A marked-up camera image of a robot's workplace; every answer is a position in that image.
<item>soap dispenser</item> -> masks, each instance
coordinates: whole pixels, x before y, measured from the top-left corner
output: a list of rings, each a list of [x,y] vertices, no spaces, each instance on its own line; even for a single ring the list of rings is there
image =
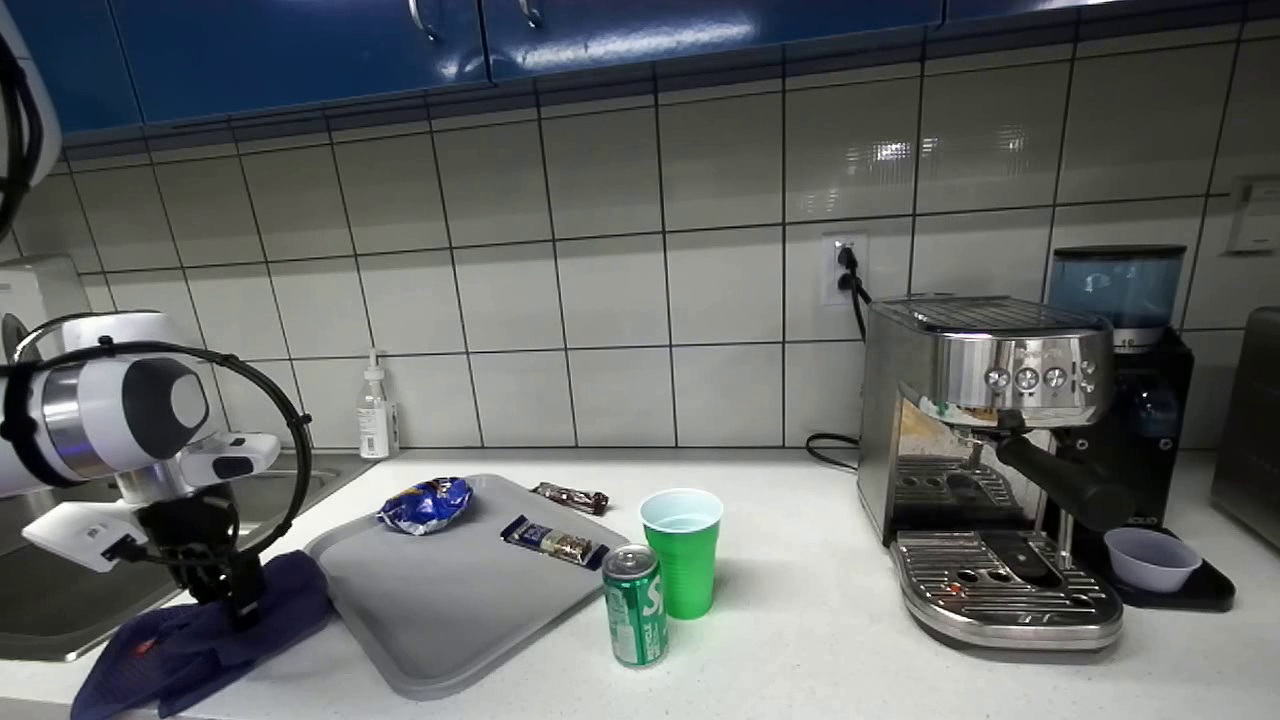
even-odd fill
[[[396,450],[396,409],[384,389],[384,368],[378,346],[365,362],[365,390],[361,390],[361,459],[387,459]]]

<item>plastic cup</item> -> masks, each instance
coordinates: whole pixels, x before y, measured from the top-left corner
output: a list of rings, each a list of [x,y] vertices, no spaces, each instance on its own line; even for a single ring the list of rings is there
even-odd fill
[[[643,541],[664,575],[668,614],[705,614],[717,598],[722,495],[705,489],[658,493],[642,502]]]

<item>espresso machine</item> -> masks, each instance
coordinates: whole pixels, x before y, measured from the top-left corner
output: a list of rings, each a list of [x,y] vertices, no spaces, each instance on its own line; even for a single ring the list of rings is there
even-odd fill
[[[1074,554],[1075,521],[1129,521],[1129,493],[1082,440],[1110,398],[1099,314],[994,296],[873,309],[861,498],[934,635],[1023,653],[1122,639],[1126,603]]]

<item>blue cabinet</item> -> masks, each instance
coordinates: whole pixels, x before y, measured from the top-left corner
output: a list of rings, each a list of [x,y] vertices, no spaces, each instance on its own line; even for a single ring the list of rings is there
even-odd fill
[[[146,123],[485,83],[478,0],[112,0]]]
[[[1016,23],[1055,17],[1161,17],[1161,13],[1222,13],[1245,0],[947,0],[945,23]]]
[[[769,0],[481,0],[494,79],[769,42]]]
[[[110,0],[7,0],[68,134],[135,128]]]
[[[773,38],[857,38],[883,31],[930,31],[945,19],[945,0],[773,0]]]

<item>green can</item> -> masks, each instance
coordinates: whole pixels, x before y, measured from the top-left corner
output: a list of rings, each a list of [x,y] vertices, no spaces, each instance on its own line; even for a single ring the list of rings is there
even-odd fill
[[[624,542],[603,554],[603,603],[614,655],[621,664],[649,669],[668,655],[664,580],[643,542]]]

